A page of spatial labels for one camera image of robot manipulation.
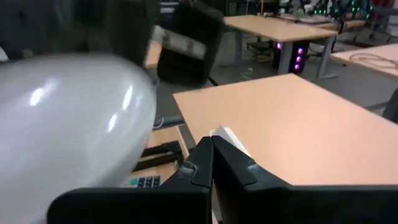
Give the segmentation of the grey pocket calculator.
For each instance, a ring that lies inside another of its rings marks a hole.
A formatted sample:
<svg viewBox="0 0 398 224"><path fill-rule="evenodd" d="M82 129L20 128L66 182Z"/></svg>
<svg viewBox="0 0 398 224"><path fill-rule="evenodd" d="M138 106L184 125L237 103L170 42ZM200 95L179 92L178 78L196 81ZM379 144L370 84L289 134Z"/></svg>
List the grey pocket calculator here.
<svg viewBox="0 0 398 224"><path fill-rule="evenodd" d="M162 178L159 175L147 177L130 177L123 183L123 187L134 189L153 189L161 185Z"/></svg>

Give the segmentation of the black aluminium table frame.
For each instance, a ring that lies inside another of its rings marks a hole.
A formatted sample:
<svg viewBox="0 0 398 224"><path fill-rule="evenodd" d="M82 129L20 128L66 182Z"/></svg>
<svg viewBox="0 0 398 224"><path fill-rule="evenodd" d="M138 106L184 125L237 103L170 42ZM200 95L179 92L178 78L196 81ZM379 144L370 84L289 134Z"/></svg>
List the black aluminium table frame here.
<svg viewBox="0 0 398 224"><path fill-rule="evenodd" d="M181 166L183 161L182 148L179 142L171 141L144 149L139 162L132 171L137 172L174 162Z"/></svg>

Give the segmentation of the silver smartphone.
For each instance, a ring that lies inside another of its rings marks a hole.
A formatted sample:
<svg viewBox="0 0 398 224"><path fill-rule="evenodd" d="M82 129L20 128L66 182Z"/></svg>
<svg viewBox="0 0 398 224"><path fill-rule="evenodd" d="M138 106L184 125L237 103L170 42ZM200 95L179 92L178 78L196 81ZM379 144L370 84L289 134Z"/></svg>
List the silver smartphone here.
<svg viewBox="0 0 398 224"><path fill-rule="evenodd" d="M238 148L240 151L251 157L248 150L244 147L243 143L238 139L235 133L227 126L219 125L217 129L212 129L209 132L210 136L220 136L230 144Z"/></svg>

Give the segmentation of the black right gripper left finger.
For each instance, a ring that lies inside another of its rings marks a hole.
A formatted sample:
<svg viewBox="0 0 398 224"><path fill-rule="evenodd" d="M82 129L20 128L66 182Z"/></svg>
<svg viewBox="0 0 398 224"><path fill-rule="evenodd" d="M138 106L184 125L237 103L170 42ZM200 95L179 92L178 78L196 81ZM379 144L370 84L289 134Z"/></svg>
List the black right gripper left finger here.
<svg viewBox="0 0 398 224"><path fill-rule="evenodd" d="M211 189L213 179L213 141L203 137L183 161L180 168L168 178L161 189Z"/></svg>

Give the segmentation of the black computer tower red lights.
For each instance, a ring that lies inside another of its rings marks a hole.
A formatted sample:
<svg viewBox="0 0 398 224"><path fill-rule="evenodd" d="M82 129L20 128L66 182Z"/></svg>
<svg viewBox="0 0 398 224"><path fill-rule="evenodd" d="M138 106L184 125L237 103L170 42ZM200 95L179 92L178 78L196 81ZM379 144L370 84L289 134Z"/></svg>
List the black computer tower red lights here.
<svg viewBox="0 0 398 224"><path fill-rule="evenodd" d="M293 43L292 54L289 63L289 72L294 74L302 73L305 68L305 62L307 59L309 41L297 41ZM282 42L276 42L274 44L274 55L272 65L274 68L279 67L280 56L282 52Z"/></svg>

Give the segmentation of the beige office desk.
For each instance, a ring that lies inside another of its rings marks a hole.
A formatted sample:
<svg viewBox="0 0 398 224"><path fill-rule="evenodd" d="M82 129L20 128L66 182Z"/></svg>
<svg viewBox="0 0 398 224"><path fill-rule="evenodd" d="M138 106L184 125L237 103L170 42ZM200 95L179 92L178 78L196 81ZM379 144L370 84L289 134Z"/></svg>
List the beige office desk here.
<svg viewBox="0 0 398 224"><path fill-rule="evenodd" d="M398 82L398 44L333 53L330 58L346 65L367 68ZM398 87L386 103L382 117L398 124Z"/></svg>
<svg viewBox="0 0 398 224"><path fill-rule="evenodd" d="M243 34L245 32L266 37L282 44L280 64L277 71L279 74L285 74L289 71L294 42L301 40L319 41L324 45L324 48L315 78L324 80L337 77L337 75L325 74L326 63L331 54L331 46L337 35L335 31L254 15L228 16L224 18L224 22L235 31L234 63L236 64L242 63Z"/></svg>
<svg viewBox="0 0 398 224"><path fill-rule="evenodd" d="M297 185L398 184L398 125L296 75L174 94L195 141L229 127Z"/></svg>

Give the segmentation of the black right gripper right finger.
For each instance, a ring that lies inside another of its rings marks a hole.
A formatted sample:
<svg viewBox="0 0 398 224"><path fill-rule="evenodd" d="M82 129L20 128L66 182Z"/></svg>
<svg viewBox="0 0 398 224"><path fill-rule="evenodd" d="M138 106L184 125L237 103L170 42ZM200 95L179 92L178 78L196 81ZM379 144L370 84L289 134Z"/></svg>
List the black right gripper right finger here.
<svg viewBox="0 0 398 224"><path fill-rule="evenodd" d="M213 180L223 224L283 224L281 200L289 184L222 137L211 140Z"/></svg>

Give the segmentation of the background black robot rig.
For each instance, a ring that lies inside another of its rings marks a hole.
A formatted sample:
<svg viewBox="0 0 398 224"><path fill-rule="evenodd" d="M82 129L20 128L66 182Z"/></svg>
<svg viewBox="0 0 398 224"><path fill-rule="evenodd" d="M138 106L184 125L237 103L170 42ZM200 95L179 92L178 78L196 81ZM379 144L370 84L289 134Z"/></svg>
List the background black robot rig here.
<svg viewBox="0 0 398 224"><path fill-rule="evenodd" d="M259 4L265 16L304 24L368 20L373 0L268 0Z"/></svg>

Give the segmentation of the grey desk foot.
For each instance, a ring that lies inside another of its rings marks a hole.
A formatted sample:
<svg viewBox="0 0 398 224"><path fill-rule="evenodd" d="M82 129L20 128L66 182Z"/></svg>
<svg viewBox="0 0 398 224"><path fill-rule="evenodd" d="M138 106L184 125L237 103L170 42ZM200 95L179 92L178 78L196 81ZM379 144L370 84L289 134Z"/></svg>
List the grey desk foot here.
<svg viewBox="0 0 398 224"><path fill-rule="evenodd" d="M153 129L169 128L184 124L181 116L158 116L155 119Z"/></svg>

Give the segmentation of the white light bulb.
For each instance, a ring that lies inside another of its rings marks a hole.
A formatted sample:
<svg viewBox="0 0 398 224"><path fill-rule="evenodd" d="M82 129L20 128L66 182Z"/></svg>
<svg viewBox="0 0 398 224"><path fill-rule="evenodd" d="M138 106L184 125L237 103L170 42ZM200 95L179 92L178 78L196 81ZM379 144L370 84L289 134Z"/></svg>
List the white light bulb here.
<svg viewBox="0 0 398 224"><path fill-rule="evenodd" d="M119 186L155 112L147 71L115 55L0 63L0 224L47 224L59 195Z"/></svg>

